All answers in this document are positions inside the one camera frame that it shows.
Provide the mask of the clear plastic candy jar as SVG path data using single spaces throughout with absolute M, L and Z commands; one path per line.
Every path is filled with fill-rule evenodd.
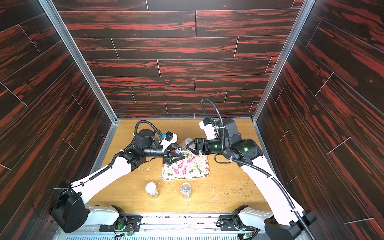
M 190 143 L 193 139 L 191 138 L 186 138 L 180 145 L 180 147 L 182 148 L 183 152 L 182 153 L 177 153 L 177 154 L 180 154 L 180 155 L 183 155 L 183 156 L 189 156 L 190 154 L 192 154 L 190 151 L 187 150 L 186 148 L 186 145 L 188 143 Z

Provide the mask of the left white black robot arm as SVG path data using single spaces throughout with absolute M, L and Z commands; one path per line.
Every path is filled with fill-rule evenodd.
M 147 157 L 161 157 L 166 165 L 185 159 L 174 152 L 172 146 L 177 140 L 178 136 L 171 132 L 161 134 L 157 139 L 153 131 L 140 130 L 133 142 L 115 154 L 107 166 L 69 185 L 61 183 L 55 189 L 50 215 L 65 233 L 90 225 L 112 226 L 118 231 L 124 229 L 127 220 L 121 208 L 89 206 L 88 202 L 102 189 L 146 163 Z

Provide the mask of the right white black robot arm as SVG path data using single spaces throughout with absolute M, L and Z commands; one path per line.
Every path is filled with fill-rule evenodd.
M 226 118 L 215 122 L 205 118 L 199 123 L 205 138 L 196 138 L 187 144 L 195 155 L 222 155 L 228 163 L 236 163 L 252 179 L 264 196 L 270 211 L 259 211 L 247 205 L 238 207 L 231 216 L 222 216 L 220 227 L 234 227 L 238 231 L 253 231 L 239 235 L 251 240 L 264 232 L 269 240 L 295 240 L 303 232 L 315 239 L 309 226 L 316 221 L 312 212 L 305 211 L 277 179 L 263 151 L 252 139 L 244 140 L 234 120 Z

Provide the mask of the middle clear candy jar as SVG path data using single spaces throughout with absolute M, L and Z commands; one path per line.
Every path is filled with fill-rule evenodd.
M 181 185 L 181 195 L 184 199 L 189 199 L 192 194 L 192 186 L 189 183 L 183 183 Z

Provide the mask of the jar with white lid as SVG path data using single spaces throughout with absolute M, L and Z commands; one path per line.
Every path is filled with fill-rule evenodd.
M 152 199 L 156 199 L 159 197 L 159 190 L 157 188 L 157 185 L 153 182 L 150 182 L 145 186 L 145 191 L 147 194 L 150 195 Z

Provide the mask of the floral pattern tray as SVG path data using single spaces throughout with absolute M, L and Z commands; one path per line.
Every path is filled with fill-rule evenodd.
M 188 150 L 180 151 L 185 159 L 170 165 L 163 165 L 162 179 L 164 181 L 190 180 L 207 178 L 210 175 L 208 157 L 194 155 Z

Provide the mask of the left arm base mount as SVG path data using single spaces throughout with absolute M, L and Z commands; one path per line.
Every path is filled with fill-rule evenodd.
M 142 223 L 142 216 L 120 216 L 111 226 L 101 225 L 99 228 L 100 232 L 112 232 L 112 233 L 122 233 L 122 232 L 138 232 L 140 230 Z

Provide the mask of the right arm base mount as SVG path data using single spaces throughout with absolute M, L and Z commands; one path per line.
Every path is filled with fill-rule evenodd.
M 234 214 L 219 215 L 219 220 L 216 226 L 220 227 L 221 231 L 241 231 L 241 232 L 258 232 L 259 229 L 252 226 L 245 226 L 238 216 Z

